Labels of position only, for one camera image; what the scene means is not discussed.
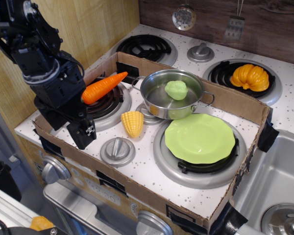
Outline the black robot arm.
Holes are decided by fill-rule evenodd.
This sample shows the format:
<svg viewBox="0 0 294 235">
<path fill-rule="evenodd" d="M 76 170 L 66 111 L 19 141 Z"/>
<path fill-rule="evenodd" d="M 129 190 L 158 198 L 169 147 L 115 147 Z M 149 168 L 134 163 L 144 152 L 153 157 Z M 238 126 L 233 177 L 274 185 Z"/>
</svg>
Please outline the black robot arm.
<svg viewBox="0 0 294 235">
<path fill-rule="evenodd" d="M 94 121 L 81 100 L 85 71 L 61 43 L 35 3 L 0 0 L 0 50 L 20 68 L 35 93 L 35 106 L 52 128 L 66 126 L 77 147 L 85 149 L 96 139 Z"/>
</svg>

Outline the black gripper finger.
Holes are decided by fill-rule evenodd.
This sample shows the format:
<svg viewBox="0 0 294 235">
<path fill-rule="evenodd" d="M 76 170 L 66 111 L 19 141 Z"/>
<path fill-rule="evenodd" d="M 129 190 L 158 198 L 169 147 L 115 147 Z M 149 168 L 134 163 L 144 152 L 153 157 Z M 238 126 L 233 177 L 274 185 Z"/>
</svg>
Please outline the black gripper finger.
<svg viewBox="0 0 294 235">
<path fill-rule="evenodd" d="M 92 116 L 90 114 L 88 114 L 88 113 L 85 116 L 85 122 L 86 122 L 85 125 L 87 127 L 90 127 L 90 126 L 95 127 L 94 120 L 93 120 Z"/>
<path fill-rule="evenodd" d="M 84 150 L 92 141 L 97 138 L 95 124 L 93 120 L 83 126 L 82 123 L 72 122 L 67 126 L 67 130 L 75 142 L 76 146 Z"/>
</svg>

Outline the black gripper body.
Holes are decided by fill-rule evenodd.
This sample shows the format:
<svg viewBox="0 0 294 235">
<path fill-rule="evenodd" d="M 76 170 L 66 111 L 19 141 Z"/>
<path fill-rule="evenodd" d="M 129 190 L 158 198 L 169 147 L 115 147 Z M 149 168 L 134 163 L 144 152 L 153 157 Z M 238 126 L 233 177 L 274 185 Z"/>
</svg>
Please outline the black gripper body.
<svg viewBox="0 0 294 235">
<path fill-rule="evenodd" d="M 23 75 L 25 83 L 36 94 L 35 106 L 54 130 L 67 122 L 81 124 L 87 119 L 87 108 L 81 101 L 86 85 L 80 65 L 61 50 L 48 72 Z"/>
</svg>

